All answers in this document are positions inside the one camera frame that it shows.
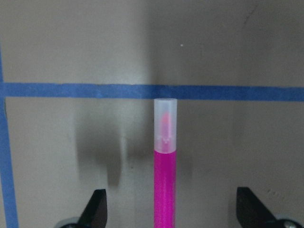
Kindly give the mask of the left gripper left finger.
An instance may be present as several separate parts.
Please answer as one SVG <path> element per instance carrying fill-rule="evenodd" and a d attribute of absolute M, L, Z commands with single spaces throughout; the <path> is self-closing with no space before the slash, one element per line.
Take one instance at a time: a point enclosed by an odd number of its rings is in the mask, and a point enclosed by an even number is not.
<path fill-rule="evenodd" d="M 106 190 L 95 190 L 78 220 L 79 228 L 105 228 L 107 224 Z"/>

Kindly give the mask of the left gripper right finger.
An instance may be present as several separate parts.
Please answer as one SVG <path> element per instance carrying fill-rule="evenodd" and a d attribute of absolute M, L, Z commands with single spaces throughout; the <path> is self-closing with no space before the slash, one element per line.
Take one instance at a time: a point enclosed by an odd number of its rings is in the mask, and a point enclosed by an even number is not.
<path fill-rule="evenodd" d="M 249 187 L 237 188 L 236 217 L 242 228 L 274 228 L 277 219 Z"/>

